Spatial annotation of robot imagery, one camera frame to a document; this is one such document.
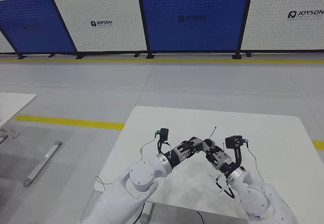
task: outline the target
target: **antenna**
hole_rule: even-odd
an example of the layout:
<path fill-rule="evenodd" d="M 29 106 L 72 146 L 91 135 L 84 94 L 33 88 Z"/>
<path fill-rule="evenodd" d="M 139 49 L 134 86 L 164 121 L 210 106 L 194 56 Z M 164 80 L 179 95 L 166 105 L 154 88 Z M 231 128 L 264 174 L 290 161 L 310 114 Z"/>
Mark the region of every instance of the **antenna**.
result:
<path fill-rule="evenodd" d="M 214 130 L 213 130 L 211 136 L 209 136 L 209 139 L 211 139 L 211 137 L 212 137 L 212 135 L 214 134 L 214 131 L 216 131 L 216 129 L 217 129 L 217 127 L 214 127 Z"/>

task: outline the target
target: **joyson logo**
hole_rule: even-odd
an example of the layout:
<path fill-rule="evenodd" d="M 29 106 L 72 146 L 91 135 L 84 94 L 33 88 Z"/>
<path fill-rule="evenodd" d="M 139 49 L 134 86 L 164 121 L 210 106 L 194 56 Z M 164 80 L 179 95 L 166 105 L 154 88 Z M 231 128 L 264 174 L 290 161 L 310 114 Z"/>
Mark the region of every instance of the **joyson logo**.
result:
<path fill-rule="evenodd" d="M 105 20 L 105 21 L 91 21 L 92 27 L 106 27 L 106 26 L 113 26 L 113 23 L 111 20 Z"/>
<path fill-rule="evenodd" d="M 307 18 L 307 17 L 321 17 L 324 10 L 306 10 L 306 11 L 291 11 L 288 18 Z"/>
<path fill-rule="evenodd" d="M 187 20 L 204 20 L 206 15 L 195 15 L 195 16 L 178 16 L 178 22 L 185 22 Z"/>

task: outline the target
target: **white cable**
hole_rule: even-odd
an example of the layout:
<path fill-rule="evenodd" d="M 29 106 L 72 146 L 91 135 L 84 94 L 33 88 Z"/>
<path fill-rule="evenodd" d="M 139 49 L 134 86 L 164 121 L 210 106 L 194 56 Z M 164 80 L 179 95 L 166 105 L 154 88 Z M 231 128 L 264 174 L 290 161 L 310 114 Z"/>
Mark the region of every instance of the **white cable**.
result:
<path fill-rule="evenodd" d="M 102 182 L 101 178 L 99 178 L 98 176 L 95 176 L 95 179 L 96 179 L 96 181 L 98 183 L 102 184 L 102 186 L 104 187 L 104 190 L 106 190 L 105 185 L 109 185 L 109 184 L 112 184 L 113 183 L 113 182 L 111 182 L 111 183 L 104 183 L 104 182 Z"/>
<path fill-rule="evenodd" d="M 140 148 L 140 154 L 141 154 L 141 161 L 142 161 L 142 157 L 144 156 L 144 147 L 148 144 L 150 144 L 151 142 L 147 142 L 146 144 L 144 144 L 141 148 Z"/>
<path fill-rule="evenodd" d="M 259 175 L 259 177 L 262 179 L 262 181 L 265 183 L 265 181 L 264 181 L 263 178 L 262 178 L 262 175 L 261 175 L 260 172 L 259 172 L 259 169 L 258 169 L 258 163 L 257 163 L 257 158 L 256 158 L 256 156 L 251 152 L 251 150 L 249 150 L 249 147 L 247 147 L 247 150 L 248 150 L 248 152 L 250 152 L 250 154 L 254 157 L 254 160 L 256 161 L 256 170 L 257 170 L 257 172 L 258 172 L 258 175 Z M 289 205 L 284 201 L 284 199 L 283 199 L 282 197 L 280 197 L 280 198 L 281 198 L 281 200 L 284 202 L 284 204 L 287 206 L 287 208 L 289 209 L 289 211 L 293 214 L 293 217 L 294 217 L 294 219 L 295 219 L 295 223 L 296 223 L 296 216 L 295 216 L 294 212 L 290 209 Z"/>
<path fill-rule="evenodd" d="M 141 148 L 140 148 L 140 154 L 141 154 L 141 161 L 142 161 L 142 157 L 143 157 L 143 149 L 144 149 L 144 147 L 146 146 L 146 145 L 148 145 L 148 144 L 150 144 L 151 142 L 153 142 L 154 140 L 156 140 L 156 137 L 152 140 L 152 141 L 150 141 L 150 142 L 147 142 L 146 144 L 144 144 Z M 104 187 L 104 190 L 106 190 L 106 187 L 105 187 L 105 185 L 109 185 L 109 184 L 112 184 L 113 182 L 111 182 L 111 183 L 104 183 L 102 180 L 101 180 L 101 178 L 99 178 L 98 176 L 95 176 L 95 179 L 96 179 L 96 181 L 98 182 L 98 183 L 100 183 L 100 184 L 102 184 L 102 186 Z"/>
<path fill-rule="evenodd" d="M 259 177 L 262 179 L 263 182 L 265 182 L 265 181 L 263 180 L 263 178 L 262 178 L 261 173 L 259 172 L 259 169 L 258 169 L 258 163 L 257 163 L 257 158 L 256 158 L 256 156 L 251 152 L 251 150 L 249 150 L 249 147 L 247 147 L 247 150 L 248 150 L 248 152 L 249 152 L 249 153 L 254 157 L 254 160 L 255 160 L 255 162 L 256 162 L 256 170 L 257 170 L 257 172 L 258 172 Z"/>
<path fill-rule="evenodd" d="M 169 146 L 169 156 L 172 156 L 172 146 L 170 145 L 170 144 L 168 144 L 168 146 Z"/>

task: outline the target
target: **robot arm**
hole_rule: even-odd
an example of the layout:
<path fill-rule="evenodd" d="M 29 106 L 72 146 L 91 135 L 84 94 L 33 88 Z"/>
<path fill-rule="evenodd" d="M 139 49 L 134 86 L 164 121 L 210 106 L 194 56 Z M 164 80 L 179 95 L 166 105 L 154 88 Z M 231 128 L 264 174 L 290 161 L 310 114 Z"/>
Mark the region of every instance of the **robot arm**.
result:
<path fill-rule="evenodd" d="M 235 162 L 215 142 L 193 137 L 184 141 L 167 153 L 162 153 L 161 145 L 168 144 L 168 130 L 161 129 L 158 142 L 159 154 L 150 162 L 137 162 L 123 175 L 116 178 L 110 187 L 100 196 L 90 215 L 82 224 L 124 224 L 156 191 L 156 178 L 166 178 L 182 161 L 195 153 L 204 151 L 212 166 L 220 170 L 232 189 L 239 196 L 250 224 L 292 224 L 296 223 L 288 206 L 284 203 L 277 191 L 263 181 L 254 181 L 249 171 L 241 165 L 242 156 L 240 147 L 248 140 L 242 136 L 226 138 L 226 147 L 234 149 Z M 141 197 L 134 197 L 126 188 L 130 179 Z M 269 209 L 272 215 L 266 216 Z"/>
<path fill-rule="evenodd" d="M 150 162 L 137 162 L 126 172 L 115 179 L 109 188 L 100 196 L 95 207 L 82 224 L 125 224 L 156 191 L 156 178 L 166 178 L 183 160 L 194 154 L 196 144 L 201 141 L 184 141 L 167 153 L 159 154 Z M 141 197 L 134 197 L 126 188 L 130 179 Z"/>
<path fill-rule="evenodd" d="M 228 184 L 238 193 L 239 201 L 248 216 L 248 222 L 250 224 L 296 223 L 292 211 L 274 187 L 264 181 L 253 180 L 251 173 L 240 166 L 242 162 L 240 147 L 244 143 L 248 147 L 248 140 L 243 139 L 242 136 L 231 136 L 225 139 L 225 143 L 227 148 L 234 149 L 235 162 L 210 139 L 204 140 L 201 148 L 212 166 L 224 174 Z"/>

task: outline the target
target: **black cable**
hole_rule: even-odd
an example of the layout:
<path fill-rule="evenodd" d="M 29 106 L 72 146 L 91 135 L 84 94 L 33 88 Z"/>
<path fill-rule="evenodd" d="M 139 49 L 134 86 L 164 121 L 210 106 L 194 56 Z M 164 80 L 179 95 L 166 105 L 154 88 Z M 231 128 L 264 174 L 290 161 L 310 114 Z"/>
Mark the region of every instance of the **black cable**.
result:
<path fill-rule="evenodd" d="M 201 219 L 202 219 L 202 222 L 203 224 L 205 224 L 205 220 L 203 219 L 202 215 L 200 214 L 200 212 L 197 212 L 200 216 L 201 216 Z"/>
<path fill-rule="evenodd" d="M 159 154 L 162 153 L 162 142 L 160 140 L 157 142 L 157 150 Z"/>
<path fill-rule="evenodd" d="M 142 212 L 144 211 L 144 208 L 145 208 L 145 203 L 144 203 L 144 206 L 142 206 L 142 210 L 141 210 L 141 213 L 140 215 L 137 217 L 137 219 L 133 222 L 133 224 L 136 224 L 136 222 L 141 218 L 141 215 L 142 215 Z"/>

